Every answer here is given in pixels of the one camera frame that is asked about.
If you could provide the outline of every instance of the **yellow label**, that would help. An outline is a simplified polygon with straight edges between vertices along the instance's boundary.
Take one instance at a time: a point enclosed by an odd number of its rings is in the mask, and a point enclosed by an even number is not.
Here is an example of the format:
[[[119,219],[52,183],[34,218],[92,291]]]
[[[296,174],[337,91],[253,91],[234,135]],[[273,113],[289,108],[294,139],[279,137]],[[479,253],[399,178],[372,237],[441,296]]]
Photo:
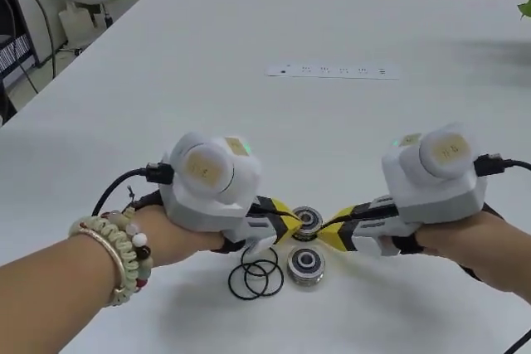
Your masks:
[[[229,147],[231,148],[232,152],[235,155],[242,156],[242,157],[248,157],[249,153],[247,153],[246,148],[243,146],[240,140],[234,137],[225,137],[225,141],[227,141],[227,144],[229,144]]]
[[[200,153],[190,155],[186,162],[186,171],[210,187],[216,186],[222,176],[222,169]]]
[[[406,137],[402,139],[402,142],[400,143],[400,147],[407,147],[408,145],[413,145],[418,143],[418,139],[422,136],[421,133],[415,133],[415,134],[408,134]]]
[[[470,156],[470,145],[460,134],[452,134],[440,140],[431,152],[440,165]]]

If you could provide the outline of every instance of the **black rubber o-ring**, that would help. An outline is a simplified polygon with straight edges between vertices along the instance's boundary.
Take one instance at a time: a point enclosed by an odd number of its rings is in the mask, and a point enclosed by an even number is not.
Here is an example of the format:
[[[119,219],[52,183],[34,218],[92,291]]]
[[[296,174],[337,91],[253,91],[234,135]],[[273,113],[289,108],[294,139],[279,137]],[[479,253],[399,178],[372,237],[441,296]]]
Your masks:
[[[234,275],[234,273],[239,270],[239,269],[244,269],[244,282],[246,284],[246,287],[248,288],[248,283],[246,281],[246,271],[245,271],[245,267],[249,267],[250,265],[254,265],[255,267],[257,267],[258,269],[261,269],[264,273],[264,276],[265,276],[265,284],[264,284],[264,288],[262,289],[261,293],[258,293],[254,290],[251,290],[249,289],[249,291],[251,293],[253,293],[255,296],[252,296],[252,297],[246,297],[246,296],[241,296],[239,295],[238,293],[235,292],[234,288],[232,287],[232,276]],[[251,300],[256,300],[258,298],[260,298],[267,290],[267,288],[269,288],[269,277],[267,276],[267,271],[266,269],[264,269],[262,266],[258,265],[258,264],[253,264],[253,263],[241,263],[239,264],[237,267],[235,267],[231,273],[229,274],[229,278],[227,280],[227,283],[229,285],[229,290],[231,291],[231,293],[236,296],[237,298],[239,298],[240,300],[246,300],[246,301],[251,301]]]
[[[259,292],[256,292],[254,289],[251,288],[251,286],[249,286],[249,281],[247,280],[247,277],[249,275],[252,275],[249,271],[246,271],[244,274],[243,274],[243,283],[246,285],[246,288],[247,290],[249,290],[249,292],[253,293],[256,295],[256,298],[269,298],[271,296],[275,296],[277,293],[279,293],[279,291],[282,289],[282,287],[284,286],[284,273],[282,272],[282,269],[280,268],[280,266],[276,263],[274,263],[273,261],[271,260],[268,260],[268,259],[262,259],[262,260],[257,260],[252,264],[252,266],[254,267],[257,267],[259,269],[264,269],[263,267],[260,267],[258,264],[259,263],[267,263],[267,264],[273,264],[273,269],[271,269],[271,272],[275,271],[276,269],[279,270],[279,274],[280,274],[280,284],[279,284],[279,287],[275,290],[273,290],[272,292],[269,292],[269,293],[266,293],[266,290],[262,290],[261,293]],[[269,284],[269,275],[261,275],[262,277],[265,277],[267,278],[267,283],[266,283],[266,287],[268,288],[268,284]]]
[[[244,261],[243,261],[243,258],[245,257],[247,251],[250,249],[251,247],[245,249],[243,251],[243,253],[241,253],[241,257],[240,257],[240,263],[241,264],[244,264]],[[245,270],[245,274],[246,275],[252,275],[253,277],[261,277],[261,278],[264,278],[264,277],[268,277],[270,276],[271,274],[273,274],[273,272],[275,272],[275,269],[276,268],[279,268],[278,267],[278,263],[279,263],[279,255],[278,253],[276,253],[276,250],[274,250],[273,248],[269,248],[269,250],[271,252],[273,252],[273,255],[275,255],[275,262],[271,261],[271,260],[268,260],[267,262],[263,261],[263,260],[257,260],[257,261],[253,261],[251,263],[245,263],[245,264],[250,264],[250,265],[246,265],[243,267],[243,269]],[[252,271],[250,271],[250,269],[252,268],[252,265],[254,265],[254,263],[257,263],[257,262],[263,262],[263,263],[267,263],[267,264],[273,264],[275,267],[273,267],[272,269],[270,269],[269,271],[266,271],[264,274],[257,274],[257,273],[253,273]]]

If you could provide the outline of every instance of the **ball bearing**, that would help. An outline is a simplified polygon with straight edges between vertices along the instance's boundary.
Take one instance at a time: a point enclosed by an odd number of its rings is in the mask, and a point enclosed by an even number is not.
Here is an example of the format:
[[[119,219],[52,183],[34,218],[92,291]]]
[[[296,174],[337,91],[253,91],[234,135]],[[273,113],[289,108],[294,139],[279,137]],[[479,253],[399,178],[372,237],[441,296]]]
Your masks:
[[[321,214],[309,206],[297,207],[293,212],[302,220],[302,226],[293,234],[293,238],[302,242],[317,238],[317,232],[323,225]]]
[[[324,275],[324,256],[314,249],[296,248],[288,255],[287,271],[296,284],[315,286]]]

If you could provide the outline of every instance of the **power strip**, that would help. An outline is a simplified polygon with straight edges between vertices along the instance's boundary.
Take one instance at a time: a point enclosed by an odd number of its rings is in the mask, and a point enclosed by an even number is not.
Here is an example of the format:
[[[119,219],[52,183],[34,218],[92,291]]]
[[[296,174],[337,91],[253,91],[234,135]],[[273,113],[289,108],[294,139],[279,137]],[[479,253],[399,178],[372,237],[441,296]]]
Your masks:
[[[276,65],[267,69],[268,76],[289,76],[292,78],[340,78],[340,79],[370,79],[370,80],[398,80],[399,70],[392,65],[354,65],[331,66],[310,64]]]

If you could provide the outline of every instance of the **forearm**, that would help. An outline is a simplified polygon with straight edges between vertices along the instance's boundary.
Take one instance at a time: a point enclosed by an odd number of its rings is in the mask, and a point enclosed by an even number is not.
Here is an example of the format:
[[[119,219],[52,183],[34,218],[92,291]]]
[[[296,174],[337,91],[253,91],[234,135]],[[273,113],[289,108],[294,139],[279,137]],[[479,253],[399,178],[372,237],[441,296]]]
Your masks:
[[[83,329],[116,278],[104,247],[78,235],[4,265],[0,281],[2,351],[37,354],[59,352]]]

